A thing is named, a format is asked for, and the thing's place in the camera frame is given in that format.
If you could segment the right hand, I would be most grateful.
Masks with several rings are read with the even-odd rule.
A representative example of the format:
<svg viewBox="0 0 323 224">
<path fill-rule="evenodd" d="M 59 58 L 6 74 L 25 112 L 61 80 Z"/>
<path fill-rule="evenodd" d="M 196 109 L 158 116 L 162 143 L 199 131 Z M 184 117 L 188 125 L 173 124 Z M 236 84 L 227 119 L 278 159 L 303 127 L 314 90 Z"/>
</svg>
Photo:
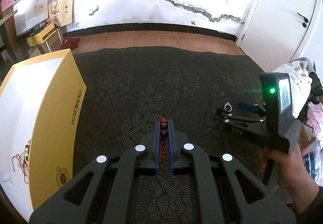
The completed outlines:
<svg viewBox="0 0 323 224">
<path fill-rule="evenodd" d="M 314 201 L 320 188 L 304 167 L 300 147 L 296 145 L 289 155 L 270 148 L 258 148 L 258 155 L 262 171 L 265 170 L 269 159 L 278 164 L 280 183 L 290 194 L 296 212 L 304 212 Z"/>
</svg>

